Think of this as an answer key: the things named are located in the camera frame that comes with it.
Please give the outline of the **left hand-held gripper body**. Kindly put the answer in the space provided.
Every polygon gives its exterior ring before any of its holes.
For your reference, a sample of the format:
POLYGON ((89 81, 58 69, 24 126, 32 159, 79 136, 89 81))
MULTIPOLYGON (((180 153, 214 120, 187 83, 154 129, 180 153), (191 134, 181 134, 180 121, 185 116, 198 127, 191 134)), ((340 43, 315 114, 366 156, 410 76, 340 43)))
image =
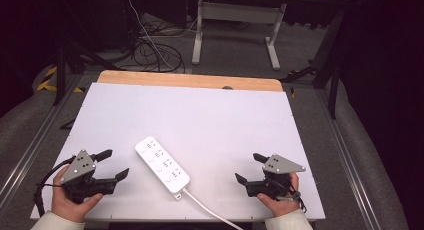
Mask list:
POLYGON ((73 159, 61 179, 61 186, 74 203, 81 204, 88 197, 98 193, 110 195, 117 182, 114 178, 95 179, 96 164, 83 149, 73 159))

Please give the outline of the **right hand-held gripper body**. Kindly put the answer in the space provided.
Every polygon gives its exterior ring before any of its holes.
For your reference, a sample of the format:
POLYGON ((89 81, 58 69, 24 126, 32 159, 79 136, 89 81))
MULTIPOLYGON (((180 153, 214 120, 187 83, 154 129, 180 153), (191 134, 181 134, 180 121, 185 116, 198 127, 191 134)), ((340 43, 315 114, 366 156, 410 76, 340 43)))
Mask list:
POLYGON ((304 172, 305 167, 278 154, 273 154, 263 164, 262 170, 264 178, 261 181, 248 181, 245 185, 249 197, 263 193, 277 201, 301 199, 301 193, 294 189, 290 174, 304 172))

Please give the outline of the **white power strip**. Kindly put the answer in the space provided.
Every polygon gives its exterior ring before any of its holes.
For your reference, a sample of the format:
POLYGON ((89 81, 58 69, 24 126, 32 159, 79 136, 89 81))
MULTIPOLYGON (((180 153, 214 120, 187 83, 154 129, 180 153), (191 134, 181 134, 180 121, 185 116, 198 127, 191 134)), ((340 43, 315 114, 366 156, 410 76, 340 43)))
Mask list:
POLYGON ((179 201, 190 183, 187 172, 154 137, 147 137, 137 143, 135 151, 169 193, 179 201))

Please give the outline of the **person's left hand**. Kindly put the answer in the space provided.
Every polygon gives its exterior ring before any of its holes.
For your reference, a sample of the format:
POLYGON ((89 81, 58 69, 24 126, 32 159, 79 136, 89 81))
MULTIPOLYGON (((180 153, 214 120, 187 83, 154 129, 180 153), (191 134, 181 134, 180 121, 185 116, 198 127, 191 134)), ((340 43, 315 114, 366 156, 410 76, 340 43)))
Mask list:
POLYGON ((71 201, 61 187, 62 176, 68 168, 68 165, 63 167, 53 179, 51 212, 66 220, 83 223, 85 216, 102 200, 103 194, 98 193, 81 204, 71 201))

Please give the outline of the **person's right hand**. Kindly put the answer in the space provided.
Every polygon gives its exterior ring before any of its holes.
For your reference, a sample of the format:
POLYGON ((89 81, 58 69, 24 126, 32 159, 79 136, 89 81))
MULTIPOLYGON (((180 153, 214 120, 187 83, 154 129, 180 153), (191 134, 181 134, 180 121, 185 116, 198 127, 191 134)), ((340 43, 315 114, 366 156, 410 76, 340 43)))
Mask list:
POLYGON ((300 203, 298 200, 276 201, 263 193, 259 193, 257 198, 273 213, 274 217, 280 217, 289 214, 300 208, 300 203))

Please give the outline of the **yellow black floor tape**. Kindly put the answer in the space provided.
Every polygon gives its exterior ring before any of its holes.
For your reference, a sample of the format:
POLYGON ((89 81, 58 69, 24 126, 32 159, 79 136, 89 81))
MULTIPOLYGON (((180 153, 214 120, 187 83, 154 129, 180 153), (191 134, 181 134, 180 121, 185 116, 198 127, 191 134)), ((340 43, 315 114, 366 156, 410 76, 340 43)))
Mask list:
POLYGON ((45 76, 43 77, 41 83, 38 85, 37 90, 38 91, 46 90, 46 91, 56 92, 57 91, 57 87, 50 84, 50 81, 52 80, 53 75, 56 72, 57 72, 57 67, 56 66, 51 67, 47 71, 47 73, 45 74, 45 76))

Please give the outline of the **black metal stand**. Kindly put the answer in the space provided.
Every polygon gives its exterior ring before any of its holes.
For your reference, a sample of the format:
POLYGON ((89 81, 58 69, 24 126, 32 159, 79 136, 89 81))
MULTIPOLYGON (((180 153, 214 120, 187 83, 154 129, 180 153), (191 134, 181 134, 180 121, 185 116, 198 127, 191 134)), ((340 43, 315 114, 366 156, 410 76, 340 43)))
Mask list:
POLYGON ((316 75, 312 81, 312 86, 315 89, 323 89, 330 82, 327 108, 332 119, 336 119, 335 107, 340 76, 337 64, 340 57, 340 52, 337 50, 337 40, 344 15, 344 10, 339 10, 336 13, 310 65, 281 79, 282 83, 290 83, 315 72, 316 75))
POLYGON ((69 67, 73 74, 82 74, 86 67, 83 63, 83 56, 92 60, 97 65, 103 66, 106 70, 116 69, 116 66, 106 61, 99 55, 85 48, 81 44, 68 41, 63 42, 57 48, 57 71, 56 71, 56 96, 53 103, 57 106, 66 93, 66 67, 69 67))

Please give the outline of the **aluminium floor rail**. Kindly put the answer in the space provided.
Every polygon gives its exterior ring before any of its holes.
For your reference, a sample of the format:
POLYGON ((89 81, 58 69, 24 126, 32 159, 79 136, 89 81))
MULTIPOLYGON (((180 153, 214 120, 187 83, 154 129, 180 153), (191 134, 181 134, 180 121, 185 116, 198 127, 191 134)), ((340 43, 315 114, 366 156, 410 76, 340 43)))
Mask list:
POLYGON ((0 213, 10 205, 81 78, 67 77, 57 105, 55 92, 35 91, 0 119, 0 213))
POLYGON ((344 173, 349 182, 350 188, 354 195, 355 201, 359 207, 361 216, 364 220, 367 230, 381 230, 380 224, 376 219, 374 209, 371 205, 366 189, 360 178, 357 168, 350 155, 349 149, 342 136, 338 123, 332 118, 330 111, 328 110, 328 101, 324 90, 315 91, 317 98, 320 102, 321 108, 324 111, 327 122, 330 125, 331 132, 336 141, 336 149, 341 161, 344 173))

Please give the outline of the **white metal frame desk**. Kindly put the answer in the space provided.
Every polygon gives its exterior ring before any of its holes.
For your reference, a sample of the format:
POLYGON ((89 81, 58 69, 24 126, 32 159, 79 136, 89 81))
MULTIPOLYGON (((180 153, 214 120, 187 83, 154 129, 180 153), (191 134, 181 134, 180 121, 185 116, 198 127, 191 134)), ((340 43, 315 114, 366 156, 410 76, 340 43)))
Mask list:
POLYGON ((270 36, 264 38, 268 56, 275 71, 280 69, 279 59, 274 43, 279 33, 280 26, 285 15, 287 3, 282 2, 278 7, 262 7, 252 5, 240 5, 230 3, 214 3, 205 0, 197 1, 197 29, 194 39, 192 64, 198 65, 201 59, 202 48, 202 22, 207 20, 240 21, 250 23, 271 24, 273 31, 270 36))

